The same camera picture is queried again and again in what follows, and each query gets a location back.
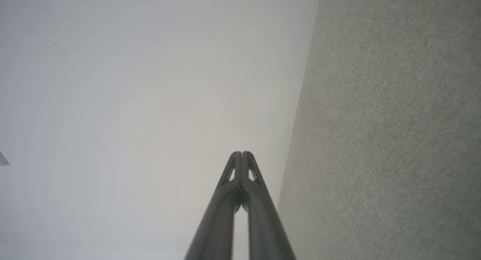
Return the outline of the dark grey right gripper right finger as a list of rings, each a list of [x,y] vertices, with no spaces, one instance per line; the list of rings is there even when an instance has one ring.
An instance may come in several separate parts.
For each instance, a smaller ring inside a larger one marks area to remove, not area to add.
[[[242,153],[243,207],[248,213],[251,260],[295,260],[287,234],[251,152]]]

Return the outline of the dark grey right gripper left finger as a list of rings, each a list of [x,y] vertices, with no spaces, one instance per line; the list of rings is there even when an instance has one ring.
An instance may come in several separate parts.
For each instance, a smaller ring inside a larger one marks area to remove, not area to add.
[[[186,260],[232,259],[234,217],[239,209],[242,152],[233,152],[209,201]]]

